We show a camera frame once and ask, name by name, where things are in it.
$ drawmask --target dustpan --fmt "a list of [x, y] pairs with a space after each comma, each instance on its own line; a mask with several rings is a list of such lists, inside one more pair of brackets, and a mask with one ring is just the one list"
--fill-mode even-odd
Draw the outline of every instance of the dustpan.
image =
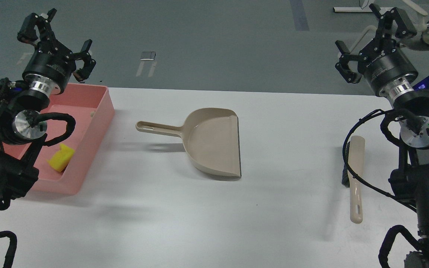
[[138, 131], [180, 137], [193, 165], [206, 173], [241, 176], [238, 117], [221, 108], [198, 109], [181, 127], [139, 121]]

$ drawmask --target table surface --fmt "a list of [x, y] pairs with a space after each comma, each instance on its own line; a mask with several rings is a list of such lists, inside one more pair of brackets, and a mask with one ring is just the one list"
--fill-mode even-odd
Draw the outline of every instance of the table surface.
[[[387, 230], [416, 233], [415, 213], [365, 187], [364, 222], [349, 220], [341, 146], [374, 96], [110, 88], [115, 117], [81, 191], [31, 191], [0, 211], [18, 236], [14, 267], [379, 267]], [[181, 125], [199, 108], [239, 117], [239, 180], [195, 169], [176, 137], [138, 132], [139, 120]], [[380, 119], [366, 139], [364, 178], [390, 190], [398, 153]], [[397, 131], [398, 126], [390, 127]], [[7, 239], [0, 239], [0, 267]], [[413, 248], [390, 255], [403, 267]]]

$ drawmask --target pink bin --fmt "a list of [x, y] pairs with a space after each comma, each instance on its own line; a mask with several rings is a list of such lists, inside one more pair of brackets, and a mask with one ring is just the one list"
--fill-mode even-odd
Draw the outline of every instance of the pink bin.
[[[75, 149], [75, 154], [67, 168], [61, 173], [52, 169], [47, 160], [51, 159], [59, 145], [44, 146], [34, 166], [39, 169], [39, 180], [31, 190], [76, 194], [85, 180], [100, 143], [104, 138], [112, 117], [114, 106], [106, 86], [69, 83], [61, 95], [51, 95], [51, 102], [44, 112], [63, 112], [72, 115], [76, 120], [73, 134], [63, 141]], [[65, 122], [49, 120], [48, 137], [53, 139], [65, 132]], [[22, 157], [29, 145], [5, 145], [5, 152], [18, 159]]]

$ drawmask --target beige brush handle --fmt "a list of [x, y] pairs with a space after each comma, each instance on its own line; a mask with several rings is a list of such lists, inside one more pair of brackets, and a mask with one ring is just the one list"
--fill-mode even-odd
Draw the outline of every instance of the beige brush handle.
[[136, 124], [136, 129], [140, 132], [181, 137], [181, 127], [174, 127], [172, 125], [138, 121]]
[[[352, 136], [349, 147], [349, 165], [359, 176], [362, 176], [365, 159], [365, 139], [361, 136]], [[350, 220], [353, 223], [363, 221], [362, 193], [360, 183], [348, 172], [350, 181]]]

